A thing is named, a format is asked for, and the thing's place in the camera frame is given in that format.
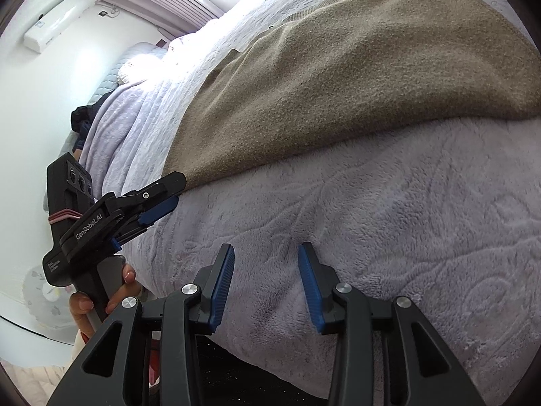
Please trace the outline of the cream pillow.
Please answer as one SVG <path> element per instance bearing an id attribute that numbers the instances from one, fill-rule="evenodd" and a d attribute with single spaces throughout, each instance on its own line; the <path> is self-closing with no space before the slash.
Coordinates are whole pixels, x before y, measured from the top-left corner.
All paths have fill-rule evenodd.
<path id="1" fill-rule="evenodd" d="M 129 57 L 118 70 L 117 83 L 123 85 L 147 80 L 161 67 L 165 53 L 165 49 L 157 48 L 147 52 L 140 51 Z"/>

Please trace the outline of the lilac folded blanket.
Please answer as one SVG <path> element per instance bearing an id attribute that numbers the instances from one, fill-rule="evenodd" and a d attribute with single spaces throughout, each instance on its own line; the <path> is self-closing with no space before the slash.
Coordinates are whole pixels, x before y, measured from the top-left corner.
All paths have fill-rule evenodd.
<path id="1" fill-rule="evenodd" d="M 183 114 L 201 84 L 148 80 L 116 89 L 100 108 L 81 164 L 94 197 L 117 196 L 161 178 Z"/>

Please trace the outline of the grey tufted headboard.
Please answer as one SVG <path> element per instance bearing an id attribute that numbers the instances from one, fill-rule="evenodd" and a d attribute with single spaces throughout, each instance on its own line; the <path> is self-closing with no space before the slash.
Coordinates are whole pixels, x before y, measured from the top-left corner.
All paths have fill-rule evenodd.
<path id="1" fill-rule="evenodd" d="M 103 81 L 100 82 L 94 94 L 88 101 L 89 105 L 95 104 L 102 95 L 113 92 L 118 86 L 118 72 L 123 64 L 125 64 L 130 58 L 134 58 L 139 54 L 149 54 L 154 52 L 157 47 L 148 42 L 139 42 L 134 46 L 128 48 L 107 71 Z"/>

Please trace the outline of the lavender embossed bed cover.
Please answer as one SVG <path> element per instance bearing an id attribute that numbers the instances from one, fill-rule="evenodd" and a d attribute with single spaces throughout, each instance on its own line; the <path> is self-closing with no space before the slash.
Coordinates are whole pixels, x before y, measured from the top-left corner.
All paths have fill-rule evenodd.
<path id="1" fill-rule="evenodd" d="M 323 1 L 240 0 L 170 43 L 172 65 L 148 80 L 202 85 L 231 49 Z M 505 0 L 483 1 L 531 40 Z M 427 123 L 259 167 L 187 191 L 124 252 L 163 297 L 231 244 L 234 277 L 211 339 L 327 397 L 336 335 L 309 319 L 305 241 L 365 294 L 410 297 L 486 404 L 503 405 L 540 347 L 540 119 Z"/>

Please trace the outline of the dark clothes on bed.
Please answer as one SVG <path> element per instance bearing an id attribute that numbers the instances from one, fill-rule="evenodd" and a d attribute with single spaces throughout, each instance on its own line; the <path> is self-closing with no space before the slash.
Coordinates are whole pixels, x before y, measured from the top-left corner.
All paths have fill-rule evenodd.
<path id="1" fill-rule="evenodd" d="M 94 119 L 105 100 L 112 93 L 103 94 L 94 104 L 87 106 L 79 106 L 71 113 L 72 131 L 77 134 L 77 138 L 72 147 L 72 151 L 82 150 L 84 143 L 88 137 Z"/>

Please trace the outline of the white air conditioner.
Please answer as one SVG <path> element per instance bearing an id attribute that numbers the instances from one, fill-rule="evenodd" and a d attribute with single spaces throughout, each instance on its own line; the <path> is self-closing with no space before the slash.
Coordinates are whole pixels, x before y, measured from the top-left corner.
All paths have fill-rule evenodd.
<path id="1" fill-rule="evenodd" d="M 23 44 L 36 53 L 43 53 L 49 44 L 78 19 L 97 0 L 63 0 L 40 18 L 23 37 Z"/>

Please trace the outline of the brown knit sweater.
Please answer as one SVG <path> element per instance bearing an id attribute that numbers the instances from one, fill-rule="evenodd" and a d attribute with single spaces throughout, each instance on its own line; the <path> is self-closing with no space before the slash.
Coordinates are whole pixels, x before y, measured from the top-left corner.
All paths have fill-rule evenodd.
<path id="1" fill-rule="evenodd" d="M 164 170 L 194 188 L 374 132 L 539 113 L 539 52 L 482 0 L 325 0 L 215 66 Z"/>

